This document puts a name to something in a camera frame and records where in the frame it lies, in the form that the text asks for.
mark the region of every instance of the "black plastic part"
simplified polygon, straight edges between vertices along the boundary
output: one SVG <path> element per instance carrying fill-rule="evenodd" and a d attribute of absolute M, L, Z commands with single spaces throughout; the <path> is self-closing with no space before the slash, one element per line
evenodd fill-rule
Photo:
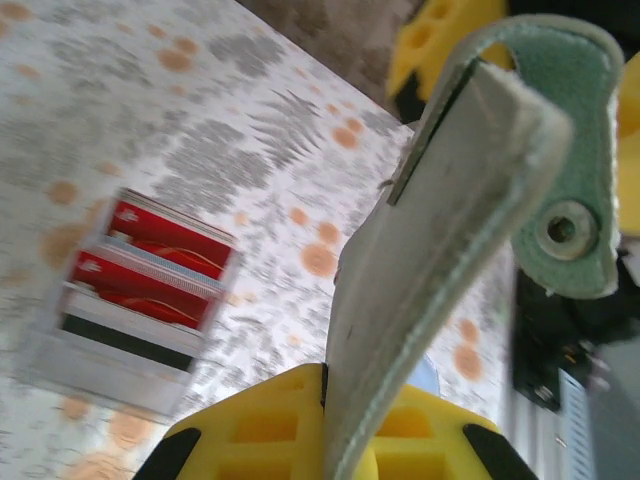
<path fill-rule="evenodd" d="M 547 295 L 546 289 L 518 272 L 512 379 L 514 388 L 535 404 L 558 411 L 559 370 L 587 388 L 598 347 L 640 335 L 640 288 L 622 258 L 617 269 L 618 290 L 593 300 Z"/>
<path fill-rule="evenodd" d="M 327 401 L 327 382 L 329 381 L 329 365 L 322 363 L 322 390 L 320 391 L 320 405 L 324 408 Z"/>
<path fill-rule="evenodd" d="M 418 97 L 419 86 L 418 75 L 412 72 L 404 86 L 393 97 L 400 121 L 405 125 L 420 120 L 426 106 L 426 103 Z"/>
<path fill-rule="evenodd" d="M 628 61 L 640 51 L 640 0 L 509 0 L 510 15 L 553 13 L 598 25 L 620 44 Z"/>
<path fill-rule="evenodd" d="M 201 435 L 187 428 L 162 439 L 132 480 L 176 480 Z"/>
<path fill-rule="evenodd" d="M 75 315 L 67 314 L 60 326 L 65 332 L 117 348 L 127 353 L 162 363 L 178 370 L 187 371 L 193 357 L 176 352 L 141 338 L 122 333 Z"/>
<path fill-rule="evenodd" d="M 475 423 L 462 427 L 462 432 L 492 480 L 537 480 L 518 452 L 499 433 Z"/>

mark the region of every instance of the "black electronic component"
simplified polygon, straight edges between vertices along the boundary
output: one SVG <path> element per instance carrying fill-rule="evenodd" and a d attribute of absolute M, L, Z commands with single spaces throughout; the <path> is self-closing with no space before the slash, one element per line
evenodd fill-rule
<path fill-rule="evenodd" d="M 598 348 L 640 334 L 640 288 L 621 258 L 617 267 L 618 290 L 593 300 L 549 295 L 518 273 L 512 378 L 514 388 L 532 402 L 559 410 L 559 370 L 588 388 Z"/>

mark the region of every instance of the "orange polka dot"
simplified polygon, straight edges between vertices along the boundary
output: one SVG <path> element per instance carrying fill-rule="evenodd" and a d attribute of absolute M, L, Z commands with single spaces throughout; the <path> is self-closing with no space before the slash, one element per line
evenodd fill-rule
<path fill-rule="evenodd" d="M 336 256 L 324 245 L 313 244 L 302 249 L 300 253 L 302 266 L 317 277 L 332 276 L 338 265 Z"/>
<path fill-rule="evenodd" d="M 482 360 L 469 345 L 458 345 L 453 353 L 456 370 L 467 380 L 477 382 L 483 373 Z"/>
<path fill-rule="evenodd" d="M 309 223 L 309 217 L 300 208 L 292 208 L 289 212 L 289 218 L 298 225 L 306 225 Z"/>
<path fill-rule="evenodd" d="M 291 335 L 289 335 L 287 337 L 287 343 L 289 345 L 291 345 L 292 347 L 298 347 L 298 346 L 302 345 L 302 340 L 300 340 L 300 337 L 298 337 L 297 335 L 294 335 L 292 333 Z"/>
<path fill-rule="evenodd" d="M 340 240 L 340 230 L 329 222 L 322 222 L 318 225 L 318 238 L 325 243 L 337 243 Z"/>
<path fill-rule="evenodd" d="M 96 452 L 71 465 L 62 478 L 64 480 L 126 480 L 129 474 L 119 457 Z"/>
<path fill-rule="evenodd" d="M 16 72 L 18 72 L 23 77 L 32 78 L 34 80 L 40 78 L 40 72 L 38 72 L 35 68 L 30 67 L 29 65 L 16 65 Z"/>
<path fill-rule="evenodd" d="M 124 23 L 117 23 L 116 27 L 121 32 L 128 33 L 129 35 L 133 35 L 133 28 L 131 28 L 129 25 L 125 25 Z"/>
<path fill-rule="evenodd" d="M 347 128 L 354 133 L 360 133 L 364 130 L 362 123 L 357 118 L 347 118 Z"/>
<path fill-rule="evenodd" d="M 93 202 L 85 213 L 85 220 L 88 224 L 93 224 L 102 213 L 102 210 L 107 206 L 109 200 L 106 198 L 100 198 Z"/>
<path fill-rule="evenodd" d="M 20 105 L 21 107 L 28 107 L 33 104 L 33 99 L 26 95 L 16 95 L 13 97 L 13 103 Z"/>
<path fill-rule="evenodd" d="M 104 173 L 105 175 L 111 175 L 113 177 L 121 177 L 122 169 L 117 166 L 115 163 L 111 162 L 103 162 L 96 167 L 100 173 Z"/>
<path fill-rule="evenodd" d="M 51 203 L 56 205 L 69 205 L 78 197 L 78 187 L 67 181 L 56 182 L 47 190 L 47 196 Z"/>
<path fill-rule="evenodd" d="M 173 44 L 178 50 L 186 53 L 187 55 L 195 55 L 200 49 L 196 42 L 187 37 L 176 37 Z"/>
<path fill-rule="evenodd" d="M 333 139 L 338 145 L 349 150 L 358 148 L 358 138 L 347 128 L 335 128 L 333 130 Z"/>
<path fill-rule="evenodd" d="M 246 212 L 238 212 L 233 216 L 233 221 L 237 226 L 244 226 L 249 223 L 249 215 Z"/>
<path fill-rule="evenodd" d="M 109 420 L 109 435 L 120 448 L 132 448 L 146 441 L 153 430 L 145 413 L 131 407 L 117 411 Z"/>
<path fill-rule="evenodd" d="M 82 223 L 55 227 L 40 240 L 40 257 L 54 270 L 62 268 L 86 233 L 87 226 Z"/>
<path fill-rule="evenodd" d="M 163 49 L 157 52 L 160 64 L 171 72 L 184 73 L 191 70 L 191 59 L 176 50 Z"/>
<path fill-rule="evenodd" d="M 31 272 L 26 268 L 14 268 L 0 277 L 0 288 L 20 287 L 31 279 Z"/>
<path fill-rule="evenodd" d="M 184 97 L 187 94 L 187 90 L 180 85 L 172 85 L 169 91 L 178 97 Z"/>
<path fill-rule="evenodd" d="M 29 20 L 33 13 L 24 5 L 14 2 L 7 2 L 0 5 L 0 15 L 9 20 L 24 22 Z"/>
<path fill-rule="evenodd" d="M 167 32 L 162 30 L 157 25 L 149 25 L 147 31 L 156 38 L 166 38 Z"/>
<path fill-rule="evenodd" d="M 237 307 L 242 303 L 242 298 L 234 293 L 230 293 L 227 295 L 227 303 L 232 307 Z"/>
<path fill-rule="evenodd" d="M 460 322 L 460 335 L 466 342 L 473 344 L 478 341 L 480 331 L 471 320 L 465 318 Z"/>
<path fill-rule="evenodd" d="M 82 397 L 65 397 L 60 410 L 68 420 L 80 420 L 89 412 L 89 402 Z"/>

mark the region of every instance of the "yellow plastic part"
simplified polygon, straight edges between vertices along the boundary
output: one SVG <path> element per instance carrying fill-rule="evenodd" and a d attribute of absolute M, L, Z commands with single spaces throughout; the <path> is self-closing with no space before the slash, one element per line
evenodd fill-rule
<path fill-rule="evenodd" d="M 323 480 L 322 365 L 289 370 L 175 424 L 201 437 L 177 480 Z M 490 480 L 462 427 L 495 425 L 405 386 L 353 480 Z"/>
<path fill-rule="evenodd" d="M 322 480 L 321 389 L 301 365 L 176 423 L 201 431 L 176 480 Z"/>
<path fill-rule="evenodd" d="M 418 96 L 427 101 L 453 48 L 471 32 L 507 16 L 504 0 L 430 0 L 396 37 L 387 95 L 395 96 L 413 71 Z M 505 69 L 512 67 L 506 48 L 494 45 L 483 58 Z"/>
<path fill-rule="evenodd" d="M 640 54 L 627 63 L 618 95 L 618 201 L 620 230 L 640 236 Z"/>

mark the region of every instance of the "wall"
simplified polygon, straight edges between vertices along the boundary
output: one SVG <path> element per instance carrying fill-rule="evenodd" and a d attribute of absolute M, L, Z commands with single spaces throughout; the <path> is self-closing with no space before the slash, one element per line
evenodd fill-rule
<path fill-rule="evenodd" d="M 423 0 L 237 0 L 385 107 L 395 35 Z"/>

